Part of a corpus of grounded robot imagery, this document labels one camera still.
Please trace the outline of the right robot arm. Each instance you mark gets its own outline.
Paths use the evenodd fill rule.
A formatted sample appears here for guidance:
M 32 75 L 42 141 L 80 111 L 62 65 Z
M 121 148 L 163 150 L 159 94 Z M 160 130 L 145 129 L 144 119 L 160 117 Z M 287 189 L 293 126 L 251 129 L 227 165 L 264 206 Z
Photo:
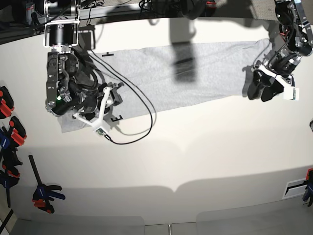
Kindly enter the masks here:
M 220 42 L 191 44 L 192 33 L 183 34 L 179 26 L 188 29 L 199 10 L 204 10 L 206 3 L 199 1 L 190 13 L 183 13 L 180 18 L 170 19 L 170 45 L 149 47 L 146 71 L 156 74 L 156 69 L 162 72 L 173 72 L 166 78 L 156 74 L 156 79 L 147 82 L 143 87 L 137 87 L 133 81 L 127 80 L 110 65 L 105 65 L 122 84 L 130 85 L 149 113 L 172 110 L 194 105 L 199 102 L 192 97 L 184 100 L 182 94 L 174 94 L 174 85 L 169 85 L 165 92 L 160 91 L 162 82 L 176 81 L 180 84 L 191 84 L 196 79 L 196 68 L 200 66 L 201 58 L 196 50 L 202 52 L 222 52 L 227 46 L 247 48 L 245 60 L 257 60 L 271 48 L 269 39 L 257 41 Z M 79 44 L 78 26 L 80 23 L 79 0 L 46 0 L 43 11 L 46 17 L 44 45 L 51 48 L 47 56 L 46 108 L 55 116 L 63 116 L 69 112 L 78 112 L 86 120 L 91 120 L 102 114 L 100 103 L 104 96 L 104 86 L 100 85 L 95 74 L 95 68 L 88 64 L 74 49 Z

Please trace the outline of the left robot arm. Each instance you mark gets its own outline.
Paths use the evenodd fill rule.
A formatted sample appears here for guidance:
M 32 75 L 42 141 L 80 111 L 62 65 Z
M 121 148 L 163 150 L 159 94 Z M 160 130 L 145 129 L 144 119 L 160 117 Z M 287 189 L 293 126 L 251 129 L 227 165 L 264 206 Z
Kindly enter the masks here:
M 276 0 L 275 13 L 280 23 L 279 34 L 284 43 L 274 55 L 258 66 L 263 91 L 261 100 L 271 100 L 278 94 L 284 99 L 298 100 L 292 72 L 302 57 L 313 52 L 313 32 L 300 0 Z

